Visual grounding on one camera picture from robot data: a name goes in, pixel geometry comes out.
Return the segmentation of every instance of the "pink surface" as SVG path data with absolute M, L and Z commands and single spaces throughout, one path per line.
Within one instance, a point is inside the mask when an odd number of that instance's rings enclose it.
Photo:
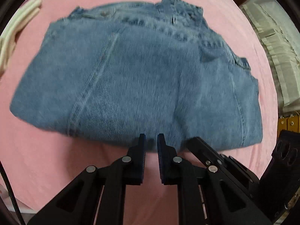
M 125 0 L 43 0 L 40 13 L 21 33 L 10 66 L 0 83 L 0 159 L 16 197 L 39 210 L 86 166 L 103 167 L 126 150 L 99 142 L 73 139 L 39 130 L 14 117 L 9 104 L 17 84 L 37 53 L 51 21 L 84 8 Z M 143 0 L 158 2 L 160 0 Z M 209 26 L 220 33 L 238 56 L 248 59 L 259 80 L 263 141 L 244 149 L 225 151 L 259 177 L 267 167 L 276 142 L 277 98 L 271 70 L 251 25 L 232 0 L 185 0 L 204 8 Z M 183 154 L 195 161 L 189 153 Z M 144 184 L 126 192 L 124 224 L 176 224 L 176 187 L 163 186 L 157 154 L 148 153 Z

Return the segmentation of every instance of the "screw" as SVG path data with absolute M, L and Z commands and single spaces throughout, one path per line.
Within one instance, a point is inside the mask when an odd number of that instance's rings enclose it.
M 130 162 L 130 161 L 131 161 L 131 157 L 129 157 L 129 156 L 124 156 L 122 158 L 122 162 Z
M 181 163 L 182 162 L 182 158 L 181 157 L 174 157 L 173 158 L 173 162 Z
M 86 171 L 87 171 L 88 173 L 93 173 L 93 172 L 96 171 L 96 167 L 95 167 L 95 166 L 88 166 L 88 167 L 86 168 Z
M 218 168 L 217 168 L 216 166 L 209 166 L 209 167 L 208 167 L 208 170 L 209 170 L 210 172 L 212 172 L 212 173 L 215 173 L 215 172 L 218 171 Z

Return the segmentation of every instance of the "beige fabric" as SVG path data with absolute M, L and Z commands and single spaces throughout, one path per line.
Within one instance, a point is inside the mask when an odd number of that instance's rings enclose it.
M 262 6 L 247 4 L 242 6 L 242 11 L 265 49 L 276 87 L 278 110 L 280 113 L 300 110 L 300 60 L 295 40 Z
M 15 48 L 16 34 L 21 31 L 27 23 L 37 15 L 42 0 L 29 0 L 21 6 L 8 22 L 0 36 L 0 77 L 8 66 L 8 59 Z

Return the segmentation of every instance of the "denim fabric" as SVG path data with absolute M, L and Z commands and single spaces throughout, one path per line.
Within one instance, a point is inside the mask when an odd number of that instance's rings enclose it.
M 76 8 L 51 23 L 11 112 L 45 130 L 148 149 L 199 136 L 215 150 L 262 140 L 258 82 L 245 58 L 182 0 Z

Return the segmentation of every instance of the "blue denim jeans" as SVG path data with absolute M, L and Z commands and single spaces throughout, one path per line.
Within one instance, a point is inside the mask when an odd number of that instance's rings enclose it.
M 45 130 L 128 146 L 164 133 L 177 150 L 262 140 L 258 82 L 245 58 L 182 0 L 76 8 L 50 24 L 10 106 Z

